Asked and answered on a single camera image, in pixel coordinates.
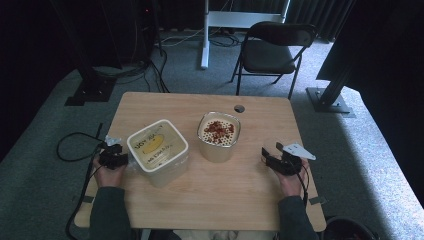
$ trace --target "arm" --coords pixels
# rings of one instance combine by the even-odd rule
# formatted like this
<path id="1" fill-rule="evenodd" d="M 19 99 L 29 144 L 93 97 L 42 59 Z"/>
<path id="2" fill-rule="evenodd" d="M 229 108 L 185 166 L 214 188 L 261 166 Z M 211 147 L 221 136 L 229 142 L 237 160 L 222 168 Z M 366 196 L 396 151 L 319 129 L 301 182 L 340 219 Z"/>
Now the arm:
<path id="1" fill-rule="evenodd" d="M 302 160 L 303 166 L 307 169 L 308 162 Z M 284 199 L 278 203 L 278 211 L 280 215 L 280 240 L 309 240 L 318 239 L 318 235 L 312 228 L 306 215 L 305 206 L 300 197 L 301 183 L 297 175 L 284 176 L 279 172 L 275 172 L 280 181 L 281 191 Z M 302 168 L 299 173 L 304 179 L 305 169 Z"/>
<path id="2" fill-rule="evenodd" d="M 93 162 L 99 190 L 90 216 L 90 239 L 131 239 L 131 225 L 125 208 L 125 190 L 119 188 L 125 166 L 115 170 Z"/>

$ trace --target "sleeve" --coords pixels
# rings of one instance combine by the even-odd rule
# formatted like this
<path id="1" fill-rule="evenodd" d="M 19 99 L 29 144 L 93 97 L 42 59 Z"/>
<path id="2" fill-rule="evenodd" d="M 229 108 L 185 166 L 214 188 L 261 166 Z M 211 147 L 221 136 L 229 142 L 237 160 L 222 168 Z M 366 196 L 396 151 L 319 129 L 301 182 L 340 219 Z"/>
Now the sleeve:
<path id="1" fill-rule="evenodd" d="M 89 239 L 131 239 L 124 195 L 125 191 L 121 188 L 99 188 L 91 210 Z"/>
<path id="2" fill-rule="evenodd" d="M 306 215 L 300 196 L 286 197 L 278 203 L 280 240 L 317 240 L 318 235 Z"/>

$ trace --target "white container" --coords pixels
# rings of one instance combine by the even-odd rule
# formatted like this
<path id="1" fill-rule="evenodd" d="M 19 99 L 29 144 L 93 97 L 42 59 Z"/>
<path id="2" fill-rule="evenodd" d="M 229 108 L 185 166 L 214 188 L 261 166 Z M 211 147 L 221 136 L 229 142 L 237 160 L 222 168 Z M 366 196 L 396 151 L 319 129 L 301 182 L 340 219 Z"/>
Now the white container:
<path id="1" fill-rule="evenodd" d="M 188 143 L 166 119 L 134 133 L 128 137 L 127 145 L 155 187 L 167 185 L 187 169 Z"/>
<path id="2" fill-rule="evenodd" d="M 200 152 L 211 162 L 226 162 L 231 158 L 239 134 L 240 121 L 236 117 L 209 112 L 203 116 L 197 129 L 197 136 L 201 140 Z"/>

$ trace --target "white tag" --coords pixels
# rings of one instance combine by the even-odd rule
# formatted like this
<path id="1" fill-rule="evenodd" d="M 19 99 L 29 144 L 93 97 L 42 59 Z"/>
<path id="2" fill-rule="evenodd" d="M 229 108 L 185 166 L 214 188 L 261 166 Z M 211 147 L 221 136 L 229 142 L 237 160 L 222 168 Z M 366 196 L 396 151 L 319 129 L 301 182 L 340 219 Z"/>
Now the white tag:
<path id="1" fill-rule="evenodd" d="M 106 135 L 106 138 L 105 138 L 105 142 L 109 147 L 112 145 L 121 143 L 121 141 L 122 141 L 121 138 L 112 138 L 112 137 L 109 137 L 109 135 Z"/>
<path id="2" fill-rule="evenodd" d="M 306 151 L 306 149 L 304 149 L 298 143 L 294 143 L 294 144 L 284 146 L 283 150 L 290 153 L 291 155 L 296 156 L 296 157 L 307 158 L 307 159 L 310 159 L 310 160 L 316 160 L 317 159 L 314 155 L 312 155 L 310 152 Z"/>

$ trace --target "chair backrest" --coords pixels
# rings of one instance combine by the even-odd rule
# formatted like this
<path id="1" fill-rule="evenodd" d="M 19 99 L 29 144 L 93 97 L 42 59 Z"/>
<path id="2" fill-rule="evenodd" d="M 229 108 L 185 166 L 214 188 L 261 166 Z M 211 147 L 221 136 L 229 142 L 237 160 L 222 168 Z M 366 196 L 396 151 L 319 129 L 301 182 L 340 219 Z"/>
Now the chair backrest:
<path id="1" fill-rule="evenodd" d="M 258 22 L 247 31 L 245 40 L 259 38 L 280 46 L 310 47 L 317 36 L 311 24 L 285 24 L 278 22 Z"/>

